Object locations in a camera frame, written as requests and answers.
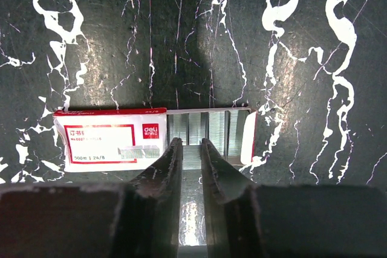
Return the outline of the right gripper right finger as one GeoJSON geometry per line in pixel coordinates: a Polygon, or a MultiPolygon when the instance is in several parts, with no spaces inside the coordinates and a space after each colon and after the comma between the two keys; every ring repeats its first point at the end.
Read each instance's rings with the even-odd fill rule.
{"type": "Polygon", "coordinates": [[[386,197],[347,185],[258,185],[201,143],[209,257],[385,257],[386,197]]]}

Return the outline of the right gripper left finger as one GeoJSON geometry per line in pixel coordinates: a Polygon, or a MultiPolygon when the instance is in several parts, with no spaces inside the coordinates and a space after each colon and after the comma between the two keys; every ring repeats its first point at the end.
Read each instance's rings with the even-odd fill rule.
{"type": "Polygon", "coordinates": [[[128,182],[1,186],[2,257],[176,257],[183,145],[128,182]]]}

